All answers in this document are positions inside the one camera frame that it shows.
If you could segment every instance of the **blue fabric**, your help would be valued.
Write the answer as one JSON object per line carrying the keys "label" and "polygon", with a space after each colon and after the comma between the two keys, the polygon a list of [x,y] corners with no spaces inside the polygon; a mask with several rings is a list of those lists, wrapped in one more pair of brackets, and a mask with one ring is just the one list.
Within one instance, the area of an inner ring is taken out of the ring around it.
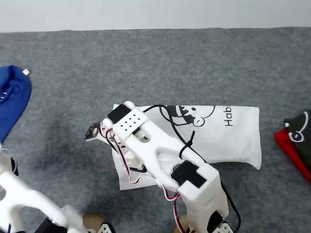
{"label": "blue fabric", "polygon": [[0,68],[0,142],[2,143],[21,114],[31,94],[31,83],[16,66]]}

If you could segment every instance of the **white cloth bag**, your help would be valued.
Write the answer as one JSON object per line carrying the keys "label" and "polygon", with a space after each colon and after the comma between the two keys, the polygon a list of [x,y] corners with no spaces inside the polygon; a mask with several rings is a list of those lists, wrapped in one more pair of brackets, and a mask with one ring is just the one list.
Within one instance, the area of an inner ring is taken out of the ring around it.
{"label": "white cloth bag", "polygon": [[[195,131],[192,147],[208,162],[249,163],[256,169],[261,166],[259,134],[259,108],[241,106],[168,106],[170,115],[181,136],[188,141]],[[147,116],[167,134],[176,137],[165,109],[154,108]],[[156,184],[151,177],[144,176],[137,184],[128,180],[122,158],[112,150],[113,160],[119,175],[120,190],[146,187]],[[171,172],[180,159],[161,154],[162,169]],[[141,175],[131,171],[132,179]]]}

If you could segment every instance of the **white wall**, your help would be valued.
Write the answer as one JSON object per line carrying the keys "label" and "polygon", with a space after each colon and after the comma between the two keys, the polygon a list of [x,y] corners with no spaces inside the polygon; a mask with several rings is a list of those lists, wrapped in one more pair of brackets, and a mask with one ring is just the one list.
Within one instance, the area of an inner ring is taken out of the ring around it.
{"label": "white wall", "polygon": [[311,0],[0,0],[0,32],[311,26]]}

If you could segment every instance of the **red fabric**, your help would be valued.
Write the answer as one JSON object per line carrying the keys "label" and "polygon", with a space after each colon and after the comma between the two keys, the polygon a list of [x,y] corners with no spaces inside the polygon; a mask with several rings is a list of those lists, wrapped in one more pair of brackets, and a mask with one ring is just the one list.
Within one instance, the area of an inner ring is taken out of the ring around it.
{"label": "red fabric", "polygon": [[308,181],[311,182],[311,174],[308,171],[307,167],[301,161],[296,148],[288,136],[288,132],[286,129],[277,132],[275,135],[277,143],[280,147],[285,151],[285,153],[291,158],[291,160],[296,164],[298,169],[303,173],[303,175],[307,178]]}

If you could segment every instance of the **cartoon eye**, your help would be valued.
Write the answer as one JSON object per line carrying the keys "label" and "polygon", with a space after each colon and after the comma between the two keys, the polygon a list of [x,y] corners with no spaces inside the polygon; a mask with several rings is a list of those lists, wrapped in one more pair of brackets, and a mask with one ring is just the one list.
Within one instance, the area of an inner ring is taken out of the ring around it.
{"label": "cartoon eye", "polygon": [[288,136],[293,142],[303,142],[305,140],[305,137],[299,131],[296,131],[294,133],[288,133]]}

